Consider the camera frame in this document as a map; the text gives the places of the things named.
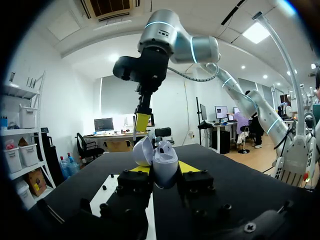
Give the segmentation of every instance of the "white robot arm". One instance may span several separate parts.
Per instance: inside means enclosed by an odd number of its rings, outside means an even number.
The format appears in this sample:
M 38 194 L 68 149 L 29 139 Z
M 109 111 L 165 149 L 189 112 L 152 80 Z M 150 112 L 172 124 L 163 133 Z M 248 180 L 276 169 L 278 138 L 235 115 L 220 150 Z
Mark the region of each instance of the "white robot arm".
M 169 59 L 176 64 L 200 63 L 212 77 L 194 79 L 179 74 L 198 82 L 217 78 L 244 116 L 249 118 L 257 113 L 262 128 L 276 146 L 277 160 L 272 176 L 294 186 L 299 186 L 303 179 L 313 176 L 315 163 L 319 158 L 315 137 L 311 133 L 307 136 L 303 134 L 304 129 L 301 127 L 295 135 L 258 91 L 253 90 L 245 95 L 237 81 L 216 64 L 221 55 L 214 37 L 190 36 L 182 27 L 179 16 L 163 9 L 153 13 L 145 25 L 138 43 L 138 52 L 141 57 L 120 57 L 113 68 L 116 77 L 139 83 L 137 92 L 141 97 L 135 110 L 135 126 L 138 131 L 146 129 L 152 111 L 150 98 L 166 78 Z

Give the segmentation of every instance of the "black workbench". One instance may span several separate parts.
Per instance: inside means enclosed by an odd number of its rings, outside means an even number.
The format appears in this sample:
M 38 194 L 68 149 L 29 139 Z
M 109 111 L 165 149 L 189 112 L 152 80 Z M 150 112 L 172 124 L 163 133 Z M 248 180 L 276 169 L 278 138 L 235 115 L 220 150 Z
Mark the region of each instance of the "black workbench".
M 207 169 L 214 177 L 216 195 L 222 203 L 232 205 L 229 222 L 234 226 L 266 210 L 278 210 L 286 200 L 294 202 L 298 216 L 311 202 L 311 192 L 282 183 L 198 144 L 174 149 L 179 160 L 200 170 Z M 136 166 L 131 152 L 104 154 L 59 185 L 45 200 L 62 218 L 70 218 L 78 212 L 80 199 L 91 201 L 109 174 Z M 154 187 L 153 202 L 157 240 L 192 238 L 189 212 L 182 207 L 176 187 Z M 37 206 L 29 212 L 44 225 L 46 221 Z

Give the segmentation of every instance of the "plastic bottle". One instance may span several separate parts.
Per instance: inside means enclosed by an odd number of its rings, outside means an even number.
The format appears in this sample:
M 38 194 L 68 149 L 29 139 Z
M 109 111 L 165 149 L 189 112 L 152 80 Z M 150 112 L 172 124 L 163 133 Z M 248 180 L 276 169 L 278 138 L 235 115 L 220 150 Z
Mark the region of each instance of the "plastic bottle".
M 70 160 L 70 163 L 68 163 L 68 169 L 69 169 L 70 176 L 73 176 L 80 171 L 80 166 L 78 163 L 74 161 L 72 156 L 69 157 L 69 160 Z
M 63 156 L 61 156 L 60 159 L 61 159 L 62 175 L 63 175 L 64 180 L 66 180 L 66 179 L 68 179 L 68 177 L 70 177 L 69 169 L 68 169 L 68 162 L 66 160 L 64 160 Z

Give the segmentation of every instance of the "computer monitor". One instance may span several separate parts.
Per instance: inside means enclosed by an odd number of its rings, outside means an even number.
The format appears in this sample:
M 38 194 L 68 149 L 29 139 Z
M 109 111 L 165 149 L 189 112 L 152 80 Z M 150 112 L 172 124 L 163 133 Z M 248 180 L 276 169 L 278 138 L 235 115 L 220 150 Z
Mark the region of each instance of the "computer monitor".
M 226 106 L 215 106 L 216 119 L 227 118 L 228 108 Z
M 239 108 L 236 107 L 236 106 L 234 106 L 234 107 L 233 107 L 233 113 L 236 114 L 237 112 L 240 112 L 240 111 L 239 111 Z
M 112 131 L 114 130 L 114 123 L 112 117 L 94 120 L 94 129 L 96 132 Z
M 201 118 L 202 118 L 202 120 L 206 120 L 207 119 L 206 107 L 203 106 L 202 104 L 200 104 L 200 109 L 201 109 Z
M 232 115 L 227 115 L 227 117 L 228 117 L 228 121 L 233 121 L 233 120 L 235 120 L 235 118 L 234 118 L 234 116 L 232 116 Z

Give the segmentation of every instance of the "white plastic part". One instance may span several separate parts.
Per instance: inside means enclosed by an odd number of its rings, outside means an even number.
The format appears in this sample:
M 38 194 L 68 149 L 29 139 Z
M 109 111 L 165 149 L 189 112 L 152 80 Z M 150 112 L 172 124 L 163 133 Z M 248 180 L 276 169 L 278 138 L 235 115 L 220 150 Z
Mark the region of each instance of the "white plastic part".
M 134 161 L 140 166 L 151 166 L 154 157 L 154 148 L 148 136 L 138 141 L 132 151 Z
M 159 142 L 159 147 L 155 149 L 153 158 L 153 170 L 156 184 L 163 188 L 172 187 L 172 185 L 175 183 L 174 177 L 177 169 L 178 156 L 171 143 L 167 140 Z
M 30 167 L 39 162 L 36 143 L 28 146 L 20 146 L 19 149 L 22 161 L 26 167 Z
M 4 150 L 6 161 L 9 165 L 9 170 L 13 174 L 22 169 L 20 156 L 19 156 L 19 148 L 13 148 L 10 150 Z
M 25 208 L 27 210 L 32 208 L 33 205 L 36 204 L 36 201 L 31 195 L 28 184 L 24 180 L 22 180 L 22 181 L 19 181 L 15 187 L 16 187 L 16 193 L 21 198 Z
M 33 129 L 36 127 L 37 109 L 19 105 L 19 119 L 21 129 Z

